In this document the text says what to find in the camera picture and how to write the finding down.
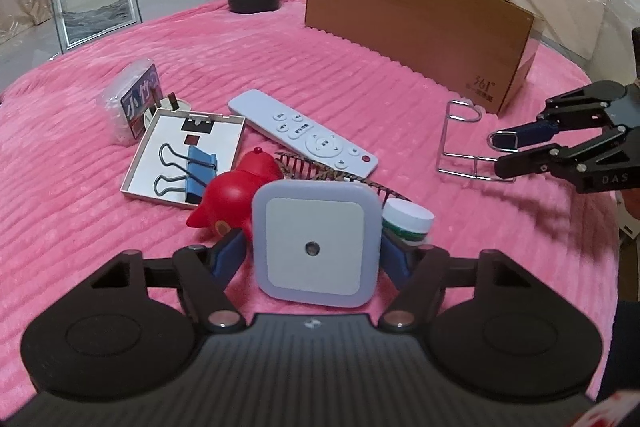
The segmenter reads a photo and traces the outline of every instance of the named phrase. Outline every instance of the binder clip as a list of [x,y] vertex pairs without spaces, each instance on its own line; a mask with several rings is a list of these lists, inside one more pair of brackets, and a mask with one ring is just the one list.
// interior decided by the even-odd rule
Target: binder clip
[[[177,158],[187,160],[187,168],[185,169],[176,162],[167,162],[163,156],[164,149],[169,149],[171,154]],[[165,167],[178,168],[184,172],[185,175],[177,176],[175,178],[167,178],[163,174],[158,176],[154,182],[154,192],[156,193],[156,196],[161,198],[168,192],[184,192],[186,193],[186,203],[200,204],[205,187],[213,178],[216,177],[216,172],[218,171],[218,160],[216,155],[207,154],[196,146],[190,145],[187,156],[183,156],[175,152],[168,143],[163,143],[158,151],[158,156],[162,165]],[[170,186],[164,190],[158,190],[158,183],[161,180],[170,184],[184,181],[184,187]]]

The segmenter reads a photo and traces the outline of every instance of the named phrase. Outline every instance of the brown box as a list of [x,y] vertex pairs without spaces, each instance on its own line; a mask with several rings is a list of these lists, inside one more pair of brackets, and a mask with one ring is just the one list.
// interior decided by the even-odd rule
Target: brown box
[[542,20],[506,0],[306,0],[305,24],[386,55],[498,113],[524,83]]

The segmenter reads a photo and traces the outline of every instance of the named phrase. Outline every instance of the red rubber toy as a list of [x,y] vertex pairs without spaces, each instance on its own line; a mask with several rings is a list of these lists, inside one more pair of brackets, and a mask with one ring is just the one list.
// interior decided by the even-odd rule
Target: red rubber toy
[[251,203],[267,183],[284,178],[274,158],[260,147],[245,154],[236,168],[219,174],[207,185],[201,203],[187,219],[193,229],[211,229],[222,237],[242,228],[252,240]]

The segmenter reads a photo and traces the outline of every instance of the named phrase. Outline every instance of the white remote control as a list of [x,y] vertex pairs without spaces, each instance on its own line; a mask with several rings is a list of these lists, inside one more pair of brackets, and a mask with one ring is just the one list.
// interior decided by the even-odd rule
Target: white remote control
[[265,136],[332,169],[366,178],[378,165],[371,153],[260,90],[239,94],[228,107]]

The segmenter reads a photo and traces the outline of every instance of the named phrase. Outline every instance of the pink blanket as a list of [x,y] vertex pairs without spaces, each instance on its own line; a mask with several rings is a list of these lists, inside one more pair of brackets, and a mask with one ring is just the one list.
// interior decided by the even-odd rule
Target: pink blanket
[[[226,102],[258,88],[308,114],[380,159],[372,179],[436,215],[431,240],[453,255],[498,248],[597,324],[609,349],[617,301],[618,241],[610,194],[579,196],[567,183],[529,176],[515,184],[463,180],[434,171],[446,88],[363,47],[305,28],[304,0],[274,13],[241,16],[211,2],[137,26],[23,76],[0,105],[0,418],[33,389],[19,356],[28,322],[127,248],[169,256],[199,240],[188,211],[127,200],[120,184],[135,147],[108,145],[94,98],[124,66],[155,60],[164,92],[195,110],[228,113]],[[574,64],[541,48],[530,80],[507,113],[450,126],[449,148],[485,153],[487,133],[530,121],[550,95],[587,83]],[[572,140],[587,136],[575,133]],[[242,151],[274,144],[252,130]],[[377,319],[395,290],[380,275],[361,308]],[[445,306],[470,297],[448,291]],[[152,295],[177,305],[175,293]],[[254,312],[344,312],[276,301],[263,294],[248,260],[228,288]],[[596,393],[602,369],[593,379]]]

